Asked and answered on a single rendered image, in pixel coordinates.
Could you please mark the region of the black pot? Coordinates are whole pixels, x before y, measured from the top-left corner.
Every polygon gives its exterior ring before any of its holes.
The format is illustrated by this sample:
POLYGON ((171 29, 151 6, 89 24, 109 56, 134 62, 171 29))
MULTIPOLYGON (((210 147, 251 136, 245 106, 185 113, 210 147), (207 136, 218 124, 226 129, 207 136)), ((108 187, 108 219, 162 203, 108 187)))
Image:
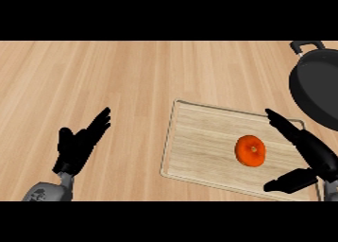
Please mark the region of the black pot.
POLYGON ((322 41, 292 41, 299 56, 289 75, 292 98, 307 116, 338 131, 338 50, 322 41))

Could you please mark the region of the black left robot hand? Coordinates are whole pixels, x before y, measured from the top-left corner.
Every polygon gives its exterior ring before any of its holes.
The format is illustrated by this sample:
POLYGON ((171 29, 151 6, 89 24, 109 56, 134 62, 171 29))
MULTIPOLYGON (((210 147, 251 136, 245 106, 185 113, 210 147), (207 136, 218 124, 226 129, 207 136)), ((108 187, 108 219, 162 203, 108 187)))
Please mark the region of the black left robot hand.
POLYGON ((106 129, 111 127, 111 109, 105 108, 93 118, 90 125, 77 133, 68 127, 59 129, 58 152, 59 157, 52 171, 76 176, 92 155, 106 129))

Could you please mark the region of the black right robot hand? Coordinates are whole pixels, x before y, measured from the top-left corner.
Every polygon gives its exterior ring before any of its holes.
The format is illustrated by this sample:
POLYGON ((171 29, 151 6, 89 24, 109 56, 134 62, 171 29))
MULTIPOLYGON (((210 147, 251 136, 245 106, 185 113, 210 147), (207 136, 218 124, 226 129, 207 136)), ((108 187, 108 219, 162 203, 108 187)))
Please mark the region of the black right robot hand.
POLYGON ((264 191, 279 191, 294 194, 298 190, 319 182, 338 181, 338 155, 308 130, 299 130, 289 120, 271 109, 266 109, 270 125, 277 129, 283 137, 295 146, 308 167, 296 168, 276 180, 264 184, 264 191))

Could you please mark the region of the pale wooden tray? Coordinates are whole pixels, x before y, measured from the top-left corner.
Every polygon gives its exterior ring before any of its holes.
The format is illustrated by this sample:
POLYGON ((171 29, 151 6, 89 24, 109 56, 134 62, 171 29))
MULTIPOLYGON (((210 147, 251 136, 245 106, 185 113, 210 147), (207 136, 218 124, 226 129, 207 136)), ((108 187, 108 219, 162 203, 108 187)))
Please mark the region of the pale wooden tray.
POLYGON ((173 101, 161 163, 164 177, 264 199, 320 201, 320 183, 292 194, 264 190, 267 182, 305 167, 296 148, 264 114, 173 101), (255 136, 267 149, 266 161, 257 167, 236 159, 236 142, 246 135, 255 136))

